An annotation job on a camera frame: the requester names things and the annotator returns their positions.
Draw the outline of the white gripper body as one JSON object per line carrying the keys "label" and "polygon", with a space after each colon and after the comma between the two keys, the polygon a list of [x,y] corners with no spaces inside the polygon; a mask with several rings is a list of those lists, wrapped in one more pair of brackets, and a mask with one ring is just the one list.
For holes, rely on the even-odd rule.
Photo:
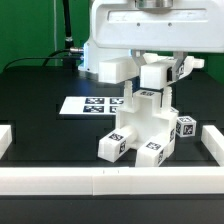
{"label": "white gripper body", "polygon": [[140,9],[137,0],[95,0],[95,43],[105,48],[224,52],[224,0],[173,0],[170,8]]}

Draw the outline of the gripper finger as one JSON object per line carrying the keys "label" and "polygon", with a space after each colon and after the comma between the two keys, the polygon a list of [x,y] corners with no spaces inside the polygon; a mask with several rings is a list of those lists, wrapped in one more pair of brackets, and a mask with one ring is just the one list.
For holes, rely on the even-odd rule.
{"label": "gripper finger", "polygon": [[131,50],[131,56],[137,65],[138,69],[141,69],[143,65],[146,64],[146,60],[144,58],[145,51],[144,50]]}
{"label": "gripper finger", "polygon": [[184,61],[188,56],[187,52],[184,51],[175,51],[173,53],[174,65],[172,66],[172,79],[178,80],[179,77],[183,74],[184,70]]}

